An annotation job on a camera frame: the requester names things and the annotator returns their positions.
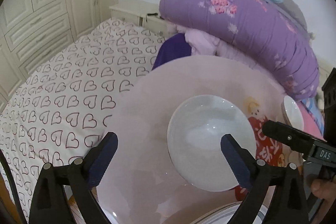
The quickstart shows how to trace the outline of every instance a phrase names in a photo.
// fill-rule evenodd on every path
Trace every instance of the finger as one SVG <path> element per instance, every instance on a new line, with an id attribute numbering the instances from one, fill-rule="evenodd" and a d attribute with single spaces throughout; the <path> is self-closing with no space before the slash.
<path id="1" fill-rule="evenodd" d="M 311 184 L 311 192 L 317 198 L 333 203 L 336 197 L 336 184 L 331 181 L 316 179 Z"/>
<path id="2" fill-rule="evenodd" d="M 334 200 L 333 201 L 328 201 L 328 200 L 323 201 L 320 209 L 318 210 L 318 212 L 315 215 L 315 217 L 314 217 L 313 221 L 311 222 L 311 224 L 318 224 L 318 223 L 320 223 L 323 220 L 323 218 L 328 213 L 330 207 L 334 203 Z"/>

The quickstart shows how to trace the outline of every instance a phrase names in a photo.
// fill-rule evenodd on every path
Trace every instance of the drawer handle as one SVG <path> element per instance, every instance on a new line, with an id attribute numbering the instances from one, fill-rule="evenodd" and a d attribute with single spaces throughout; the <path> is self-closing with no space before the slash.
<path id="1" fill-rule="evenodd" d="M 41 42 L 43 40 L 43 38 L 45 38 L 46 36 L 47 36 L 46 34 L 44 34 L 43 36 L 41 36 L 41 38 L 39 40 L 36 40 L 36 43 Z"/>
<path id="2" fill-rule="evenodd" d="M 38 23 L 40 20 L 42 19 L 42 17 L 39 17 L 37 20 L 35 20 L 34 22 L 30 23 L 31 26 L 35 25 L 36 23 Z"/>

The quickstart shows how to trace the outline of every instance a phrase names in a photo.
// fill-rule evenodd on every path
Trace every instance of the heart pattern bedsheet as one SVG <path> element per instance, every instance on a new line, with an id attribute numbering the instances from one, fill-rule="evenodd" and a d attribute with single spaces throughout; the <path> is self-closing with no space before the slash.
<path id="1" fill-rule="evenodd" d="M 42 166 L 70 164 L 97 144 L 119 100 L 151 71 L 163 42 L 109 19 L 39 66 L 16 91 L 0 115 L 0 149 L 27 218 Z"/>

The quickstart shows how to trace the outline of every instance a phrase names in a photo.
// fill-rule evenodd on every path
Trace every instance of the white nightstand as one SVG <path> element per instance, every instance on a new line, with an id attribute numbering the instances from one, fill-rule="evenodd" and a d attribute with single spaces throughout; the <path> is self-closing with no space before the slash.
<path id="1" fill-rule="evenodd" d="M 110 10 L 112 17 L 142 26 L 161 37 L 169 38 L 174 35 L 168 32 L 167 22 L 160 18 L 157 4 L 141 0 L 123 0 L 116 5 L 110 6 Z"/>

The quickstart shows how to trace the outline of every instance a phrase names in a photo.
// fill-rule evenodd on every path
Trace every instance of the purple comforter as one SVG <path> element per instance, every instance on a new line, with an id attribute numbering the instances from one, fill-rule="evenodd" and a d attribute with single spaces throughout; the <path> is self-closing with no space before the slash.
<path id="1" fill-rule="evenodd" d="M 267 68 L 295 100 L 316 95 L 318 63 L 306 34 L 263 0 L 161 0 L 161 16 L 219 37 Z"/>

